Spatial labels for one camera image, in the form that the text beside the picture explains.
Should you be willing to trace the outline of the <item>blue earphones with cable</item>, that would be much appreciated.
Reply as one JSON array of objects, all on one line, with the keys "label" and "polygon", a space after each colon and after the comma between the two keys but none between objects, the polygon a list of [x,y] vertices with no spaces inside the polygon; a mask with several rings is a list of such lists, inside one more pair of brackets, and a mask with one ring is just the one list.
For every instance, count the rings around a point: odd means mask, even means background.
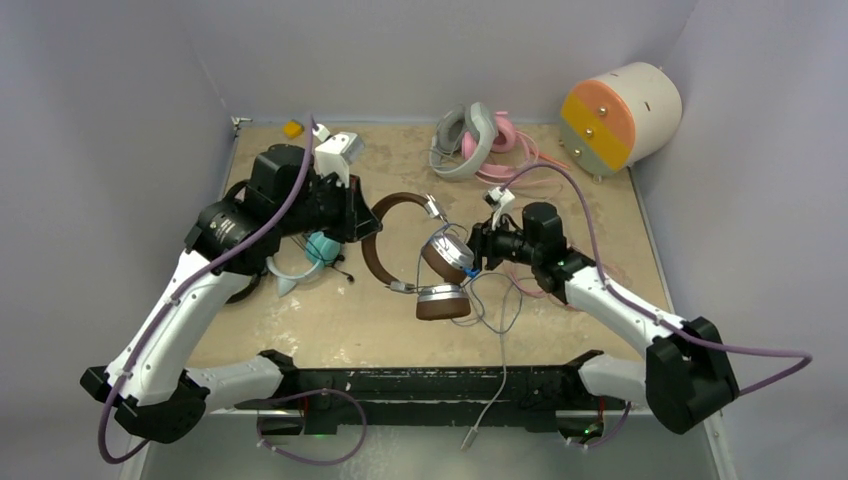
[{"label": "blue earphones with cable", "polygon": [[[457,226],[450,224],[451,231],[463,241]],[[502,273],[481,273],[472,269],[462,286],[471,301],[471,314],[447,321],[465,328],[482,326],[500,337],[514,329],[524,310],[525,294],[513,278]]]}]

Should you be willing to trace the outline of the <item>brown headphones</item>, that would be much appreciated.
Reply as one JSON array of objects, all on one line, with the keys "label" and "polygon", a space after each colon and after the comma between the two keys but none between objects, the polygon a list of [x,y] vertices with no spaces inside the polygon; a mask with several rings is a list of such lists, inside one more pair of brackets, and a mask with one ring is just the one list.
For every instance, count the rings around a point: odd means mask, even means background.
[{"label": "brown headphones", "polygon": [[473,267],[474,254],[470,247],[451,231],[445,211],[430,194],[392,193],[374,204],[373,213],[381,220],[402,204],[414,204],[430,218],[441,222],[419,250],[415,281],[402,281],[384,267],[374,236],[361,242],[366,267],[388,290],[416,297],[415,318],[418,320],[458,320],[470,315],[471,301],[462,286]]}]

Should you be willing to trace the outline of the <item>teal white cat headphones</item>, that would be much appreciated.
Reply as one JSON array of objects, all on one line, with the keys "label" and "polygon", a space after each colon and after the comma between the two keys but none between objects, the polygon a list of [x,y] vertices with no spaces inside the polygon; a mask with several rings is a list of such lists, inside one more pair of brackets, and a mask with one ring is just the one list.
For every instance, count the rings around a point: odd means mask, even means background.
[{"label": "teal white cat headphones", "polygon": [[349,284],[355,282],[352,274],[338,268],[338,264],[346,259],[340,242],[330,239],[323,232],[313,232],[301,235],[297,244],[310,262],[310,267],[301,273],[284,273],[277,267],[273,256],[266,258],[266,270],[275,277],[279,298],[291,293],[297,286],[318,278],[325,269],[340,273]]}]

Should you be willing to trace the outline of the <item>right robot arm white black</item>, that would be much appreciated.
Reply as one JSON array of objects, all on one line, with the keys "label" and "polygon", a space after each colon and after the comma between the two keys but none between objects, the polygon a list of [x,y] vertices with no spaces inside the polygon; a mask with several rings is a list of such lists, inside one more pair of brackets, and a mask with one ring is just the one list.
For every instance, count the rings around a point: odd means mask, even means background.
[{"label": "right robot arm white black", "polygon": [[561,381],[569,404],[616,398],[648,407],[667,430],[683,434],[740,396],[718,328],[664,311],[612,280],[601,263],[569,246],[553,205],[526,206],[520,226],[477,223],[468,246],[474,268],[529,267],[544,293],[600,321],[639,354],[627,361],[594,352],[574,362],[576,371]]}]

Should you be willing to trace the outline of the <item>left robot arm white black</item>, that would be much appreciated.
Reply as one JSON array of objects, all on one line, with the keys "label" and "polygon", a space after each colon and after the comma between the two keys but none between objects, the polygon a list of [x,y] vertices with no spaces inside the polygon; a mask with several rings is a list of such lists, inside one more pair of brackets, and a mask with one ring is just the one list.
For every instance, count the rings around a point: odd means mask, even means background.
[{"label": "left robot arm white black", "polygon": [[187,360],[225,303],[260,278],[282,239],[320,232],[353,243],[381,229],[350,172],[359,154],[337,137],[316,147],[273,145],[255,158],[248,179],[200,212],[144,325],[110,364],[81,377],[104,404],[104,420],[168,444],[221,408],[263,399],[284,409],[295,402],[298,382],[284,373],[278,353],[210,369],[190,369]]}]

